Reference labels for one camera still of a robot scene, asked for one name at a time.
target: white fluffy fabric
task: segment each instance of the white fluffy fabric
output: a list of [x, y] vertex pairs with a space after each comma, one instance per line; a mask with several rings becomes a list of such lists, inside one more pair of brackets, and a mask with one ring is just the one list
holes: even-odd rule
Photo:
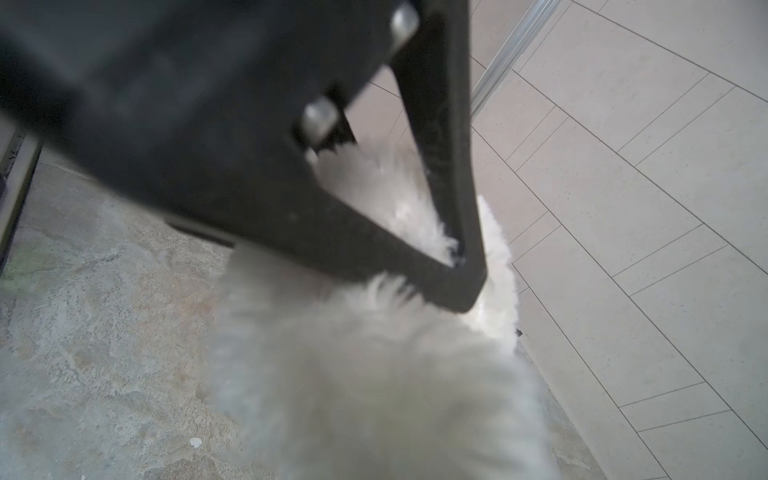
[[[450, 261], [455, 241], [415, 152], [346, 145], [313, 163], [328, 191]], [[465, 315], [406, 296], [396, 276], [343, 283], [235, 249], [212, 379], [245, 458], [280, 480], [556, 478], [535, 384], [515, 355], [507, 244], [481, 197], [478, 206], [488, 280]]]

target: stone floor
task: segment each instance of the stone floor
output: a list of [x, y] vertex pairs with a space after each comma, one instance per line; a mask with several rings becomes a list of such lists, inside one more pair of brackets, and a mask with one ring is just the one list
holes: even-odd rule
[[[0, 276], [0, 478], [273, 478], [206, 403], [227, 254], [43, 150]], [[564, 477], [605, 478], [544, 391]]]

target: silver screw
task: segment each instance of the silver screw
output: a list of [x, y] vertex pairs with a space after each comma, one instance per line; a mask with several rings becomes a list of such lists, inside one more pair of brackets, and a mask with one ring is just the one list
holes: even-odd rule
[[405, 2], [392, 14], [389, 28], [392, 30], [392, 51], [398, 51], [419, 30], [419, 13]]
[[326, 139], [337, 121], [339, 121], [339, 110], [327, 97], [320, 97], [304, 107], [299, 129], [307, 141], [314, 146]]

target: white plush toy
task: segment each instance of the white plush toy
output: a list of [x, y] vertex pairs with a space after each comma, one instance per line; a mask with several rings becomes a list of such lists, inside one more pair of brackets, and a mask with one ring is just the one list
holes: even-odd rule
[[[346, 145], [313, 162], [328, 191], [449, 262], [418, 154]], [[446, 312], [386, 273], [349, 284], [238, 246], [212, 358], [217, 404], [246, 458], [280, 480], [557, 478], [535, 384], [515, 355], [515, 278], [479, 197], [488, 279]]]

